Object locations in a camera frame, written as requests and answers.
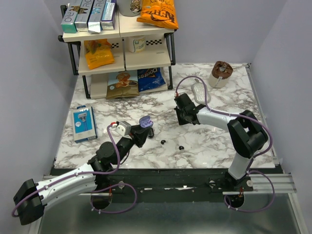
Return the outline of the lavender earbud charging case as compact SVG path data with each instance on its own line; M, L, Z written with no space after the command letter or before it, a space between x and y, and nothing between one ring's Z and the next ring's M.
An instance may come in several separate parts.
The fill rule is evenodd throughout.
M142 128L148 128L153 126L153 121L150 116L144 116L139 119L139 124Z

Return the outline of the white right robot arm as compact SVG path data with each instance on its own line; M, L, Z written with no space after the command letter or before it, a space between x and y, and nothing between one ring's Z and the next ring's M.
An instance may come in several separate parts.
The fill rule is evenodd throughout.
M224 185L230 191L237 190L247 175L253 157L269 139L261 123L248 110L240 114L221 114L203 104L196 106L186 93L176 95L175 103L179 125L209 125L230 134L235 156L225 173Z

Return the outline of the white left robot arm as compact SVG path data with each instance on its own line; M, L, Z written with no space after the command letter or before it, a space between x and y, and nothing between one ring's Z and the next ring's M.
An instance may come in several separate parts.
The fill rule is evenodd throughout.
M128 183L113 184L108 176L118 171L122 159L133 146L141 148L148 138L154 136L153 124L130 125L126 121L113 122L107 133L115 131L121 139L101 144L96 154L82 166L49 180L34 182L29 179L21 185L13 201L15 207L11 216L18 218L21 225L30 224L44 214L44 211L61 201L82 193L102 193L115 187L134 187Z

